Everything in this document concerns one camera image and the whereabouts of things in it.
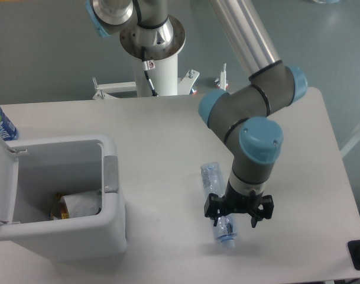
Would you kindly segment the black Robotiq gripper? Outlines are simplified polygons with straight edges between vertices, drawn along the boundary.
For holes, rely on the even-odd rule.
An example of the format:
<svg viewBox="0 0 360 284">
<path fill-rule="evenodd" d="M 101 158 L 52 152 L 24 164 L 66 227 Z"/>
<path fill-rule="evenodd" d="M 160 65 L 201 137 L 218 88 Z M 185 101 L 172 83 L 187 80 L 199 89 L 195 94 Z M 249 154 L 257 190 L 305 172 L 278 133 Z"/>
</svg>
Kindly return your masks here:
<svg viewBox="0 0 360 284">
<path fill-rule="evenodd" d="M 247 195 L 242 195 L 230 182 L 227 183 L 224 196 L 210 193 L 204 205 L 205 217 L 213 221 L 213 226 L 217 226 L 220 217 L 231 213 L 247 213 L 251 216 L 251 227 L 255 228 L 263 219 L 271 219 L 273 210 L 274 201 L 271 195 L 262 196 L 262 193 L 251 191 L 248 191 Z"/>
</svg>

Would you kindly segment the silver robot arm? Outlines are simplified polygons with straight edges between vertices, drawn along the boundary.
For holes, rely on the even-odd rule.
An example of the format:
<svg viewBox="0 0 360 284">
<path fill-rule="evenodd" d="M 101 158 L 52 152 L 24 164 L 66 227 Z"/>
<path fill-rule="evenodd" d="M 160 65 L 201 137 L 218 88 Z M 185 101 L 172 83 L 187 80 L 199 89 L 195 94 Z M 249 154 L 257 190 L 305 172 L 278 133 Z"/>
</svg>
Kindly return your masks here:
<svg viewBox="0 0 360 284">
<path fill-rule="evenodd" d="M 248 214 L 251 224 L 270 219 L 274 203 L 264 183 L 280 155 L 283 132 L 269 116 L 307 92 L 298 67 L 285 66 L 251 1 L 211 1 L 249 85 L 235 93 L 217 89 L 200 101 L 204 123 L 233 154 L 223 196 L 211 193 L 204 206 L 213 221 L 229 214 Z M 101 37 L 119 34 L 135 59 L 138 96 L 177 95 L 177 75 L 159 67 L 184 46 L 182 24 L 168 13 L 166 1 L 86 1 L 89 18 Z"/>
</svg>

